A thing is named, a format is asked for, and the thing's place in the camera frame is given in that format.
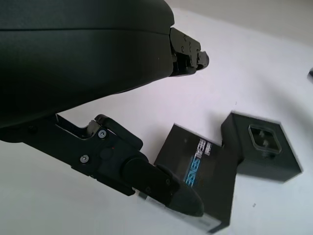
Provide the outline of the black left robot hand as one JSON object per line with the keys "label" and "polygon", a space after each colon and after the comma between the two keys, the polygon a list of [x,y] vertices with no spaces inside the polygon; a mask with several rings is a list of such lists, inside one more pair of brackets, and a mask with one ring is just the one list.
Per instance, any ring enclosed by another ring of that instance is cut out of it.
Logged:
{"label": "black left robot hand", "polygon": [[141,152],[143,142],[98,115],[77,127],[60,112],[209,65],[174,28],[163,0],[3,0],[0,139],[25,143],[125,194],[139,190],[201,217],[198,194]]}

